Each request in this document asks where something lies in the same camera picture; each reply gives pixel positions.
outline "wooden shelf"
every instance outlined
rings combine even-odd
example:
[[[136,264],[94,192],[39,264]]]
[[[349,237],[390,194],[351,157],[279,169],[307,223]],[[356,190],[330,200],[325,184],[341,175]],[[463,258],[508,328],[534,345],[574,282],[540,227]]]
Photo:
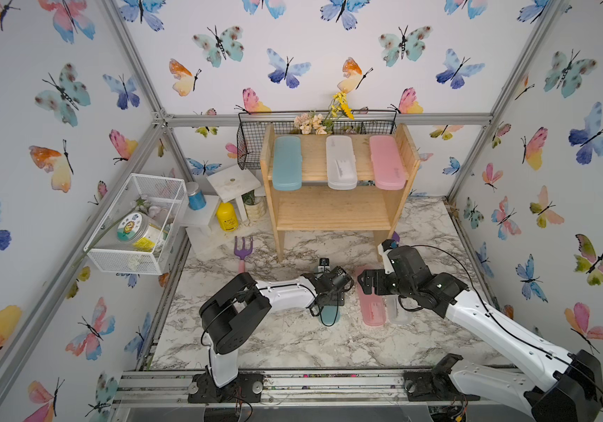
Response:
[[[301,180],[327,180],[327,150],[325,143],[330,135],[294,135],[301,139]],[[353,140],[355,154],[355,169],[357,180],[374,180],[372,158],[370,155],[371,135],[347,135]],[[273,158],[269,160],[268,180],[273,180]]]
[[[381,190],[358,186],[334,190],[302,186],[280,192],[278,230],[389,230],[390,220]]]

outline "pink pencil case on floor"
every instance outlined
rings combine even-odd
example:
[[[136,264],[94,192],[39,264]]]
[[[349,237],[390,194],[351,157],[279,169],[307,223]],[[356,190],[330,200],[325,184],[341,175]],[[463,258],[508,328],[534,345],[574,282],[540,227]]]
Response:
[[[407,172],[395,138],[390,135],[370,137],[370,152],[374,168],[374,184],[379,189],[399,190],[405,187]]]

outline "wire basket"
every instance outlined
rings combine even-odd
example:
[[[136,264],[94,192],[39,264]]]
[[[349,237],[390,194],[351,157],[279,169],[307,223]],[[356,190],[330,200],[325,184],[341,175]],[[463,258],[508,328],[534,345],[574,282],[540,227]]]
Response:
[[[154,220],[156,225],[163,230],[155,239],[156,246],[151,252],[141,252],[132,244],[121,243],[116,235],[115,227],[108,230],[113,224],[118,225],[121,217],[131,212],[132,203],[142,195],[146,195],[146,200],[152,206],[157,205],[161,209],[168,210],[163,221],[158,218]],[[86,251],[97,240],[97,237],[104,233],[102,238],[97,241],[96,247],[88,252],[88,257],[93,260],[100,271],[161,275],[180,228],[180,225],[175,223],[179,222],[177,218],[182,217],[187,203],[187,187],[184,180],[132,173],[83,250]],[[169,230],[165,230],[168,224],[170,224]]]
[[[273,125],[276,135],[300,134],[295,128],[294,119],[298,114],[309,111],[274,111],[269,113],[239,113],[238,132],[238,165],[241,169],[258,170],[259,155],[262,152],[263,137],[266,126]],[[327,111],[314,111],[326,115]],[[393,110],[369,110],[372,116],[359,114],[360,110],[353,110],[355,120],[341,118],[334,122],[332,134],[334,135],[390,135],[395,130],[395,116]]]

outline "marble floor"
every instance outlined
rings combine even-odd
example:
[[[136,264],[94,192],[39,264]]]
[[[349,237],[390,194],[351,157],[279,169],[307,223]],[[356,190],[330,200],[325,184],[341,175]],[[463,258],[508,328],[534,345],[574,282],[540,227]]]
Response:
[[[409,200],[397,232],[400,244],[431,244],[451,252],[463,261],[481,290],[440,199]],[[268,215],[239,229],[238,235],[249,233],[254,236],[255,250],[246,260],[246,270],[256,280],[291,280],[313,270],[319,257],[329,258],[332,267],[344,267],[354,279],[358,266],[381,267],[371,232],[287,232],[283,263],[276,260]],[[223,244],[204,254],[190,252],[151,369],[195,369],[207,364],[207,349],[199,342],[203,330],[198,310],[236,275],[238,260],[232,245]],[[448,256],[430,248],[419,251],[433,273],[445,271],[467,282],[465,272]],[[332,327],[324,327],[309,311],[270,313],[239,348],[238,366],[243,369],[407,367],[434,365],[449,352],[462,354],[476,363],[508,363],[489,345],[432,311],[414,313],[409,325],[386,323],[369,327],[362,321],[354,288],[346,293],[346,305],[340,312],[340,320]]]

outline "black cable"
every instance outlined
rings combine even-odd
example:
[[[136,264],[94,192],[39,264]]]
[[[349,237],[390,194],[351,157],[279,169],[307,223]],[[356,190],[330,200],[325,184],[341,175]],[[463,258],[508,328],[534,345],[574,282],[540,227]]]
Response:
[[[527,342],[526,340],[523,340],[519,337],[517,337],[515,334],[509,332],[505,327],[503,327],[502,325],[500,325],[500,323],[496,320],[496,318],[494,317],[494,315],[489,311],[489,308],[486,307],[486,303],[484,303],[482,297],[480,296],[480,293],[477,291],[477,288],[475,287],[475,285],[472,282],[472,277],[470,277],[470,273],[468,272],[468,270],[466,269],[466,266],[463,265],[462,262],[460,262],[458,260],[458,258],[456,258],[454,255],[451,255],[449,252],[447,252],[444,249],[440,249],[438,247],[433,247],[430,246],[429,244],[415,244],[412,246],[412,248],[417,248],[417,247],[424,247],[424,248],[432,248],[432,249],[437,249],[440,250],[441,252],[446,253],[447,255],[449,255],[450,257],[454,258],[456,260],[456,262],[458,262],[458,264],[461,266],[461,268],[463,268],[463,270],[466,272],[466,275],[468,276],[468,282],[470,283],[470,286],[472,287],[472,290],[475,291],[475,294],[477,294],[477,298],[480,300],[480,302],[482,303],[482,306],[484,307],[484,310],[486,311],[486,315],[488,317],[490,317],[491,319],[494,320],[494,322],[496,323],[496,325],[498,325],[503,331],[505,331],[506,333],[508,333],[511,337],[515,338],[516,340],[526,344],[529,347],[534,348],[535,350],[540,350],[541,352],[543,352],[548,358],[550,359],[555,359],[560,361],[561,363],[563,363],[564,365],[566,365],[567,367],[570,367],[572,369],[575,369],[576,371],[578,371],[578,373],[580,375],[583,376],[583,378],[585,378],[589,383],[593,384],[594,387],[599,390],[599,392],[603,395],[603,388],[601,388],[599,385],[597,385],[594,381],[592,381],[583,371],[581,371],[580,369],[574,367],[572,364],[566,362],[565,360],[557,357],[557,356],[552,356],[552,353],[548,352],[547,350],[544,350],[543,348],[540,348],[539,346],[534,346],[533,344]]]

